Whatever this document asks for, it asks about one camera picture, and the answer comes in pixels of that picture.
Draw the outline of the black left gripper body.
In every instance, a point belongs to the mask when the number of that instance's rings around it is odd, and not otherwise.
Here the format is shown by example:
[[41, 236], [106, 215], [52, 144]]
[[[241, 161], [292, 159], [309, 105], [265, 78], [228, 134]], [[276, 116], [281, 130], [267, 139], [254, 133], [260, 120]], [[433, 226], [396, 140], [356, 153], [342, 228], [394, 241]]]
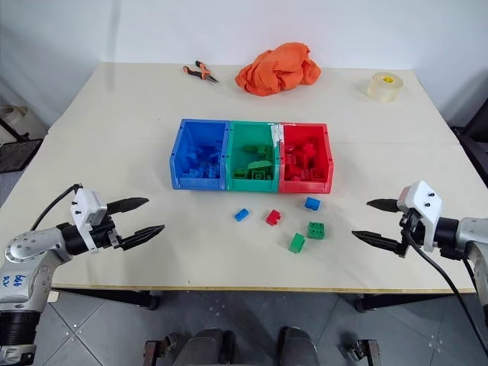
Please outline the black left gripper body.
[[110, 215], [106, 215], [102, 221], [92, 227], [90, 236], [94, 241], [97, 249], [120, 248], [122, 238], [116, 231], [116, 226]]

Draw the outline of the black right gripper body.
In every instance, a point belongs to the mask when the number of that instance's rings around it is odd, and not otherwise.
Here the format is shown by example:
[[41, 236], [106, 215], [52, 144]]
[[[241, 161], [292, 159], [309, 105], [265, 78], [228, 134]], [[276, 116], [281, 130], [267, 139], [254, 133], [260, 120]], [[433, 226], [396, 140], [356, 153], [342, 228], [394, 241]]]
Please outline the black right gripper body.
[[420, 215], [414, 209], [408, 209], [400, 220], [400, 235], [401, 241], [397, 246], [396, 254], [405, 258], [410, 247], [415, 250], [421, 249], [423, 245], [423, 239], [415, 240], [415, 231], [417, 226], [422, 223], [420, 222]]

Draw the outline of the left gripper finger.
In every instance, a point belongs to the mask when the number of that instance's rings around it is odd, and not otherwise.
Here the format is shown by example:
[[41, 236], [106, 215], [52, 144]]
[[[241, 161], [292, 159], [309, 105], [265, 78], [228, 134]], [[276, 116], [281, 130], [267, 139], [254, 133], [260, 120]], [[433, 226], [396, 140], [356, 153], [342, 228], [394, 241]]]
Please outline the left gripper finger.
[[131, 197], [121, 199], [119, 201], [110, 202], [107, 204], [106, 214], [125, 213], [130, 210], [135, 210], [144, 205], [149, 200], [144, 197]]
[[132, 236], [123, 238], [120, 241], [120, 247], [127, 251], [129, 249], [135, 248], [145, 242], [150, 241], [153, 237], [159, 235], [165, 229], [164, 225], [150, 226], [145, 229], [136, 231]]

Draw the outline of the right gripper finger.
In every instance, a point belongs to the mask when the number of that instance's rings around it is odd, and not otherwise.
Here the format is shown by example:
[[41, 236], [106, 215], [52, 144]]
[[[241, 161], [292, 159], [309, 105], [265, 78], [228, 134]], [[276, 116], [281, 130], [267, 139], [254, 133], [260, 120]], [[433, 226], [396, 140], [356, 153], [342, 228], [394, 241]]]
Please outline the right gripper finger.
[[385, 199], [385, 198], [374, 199], [368, 201], [367, 205], [385, 212], [396, 213], [400, 211], [396, 199]]
[[394, 239], [383, 237], [379, 233], [369, 231], [353, 230], [352, 234], [363, 242], [375, 248], [387, 250], [390, 252], [401, 252], [402, 244]]

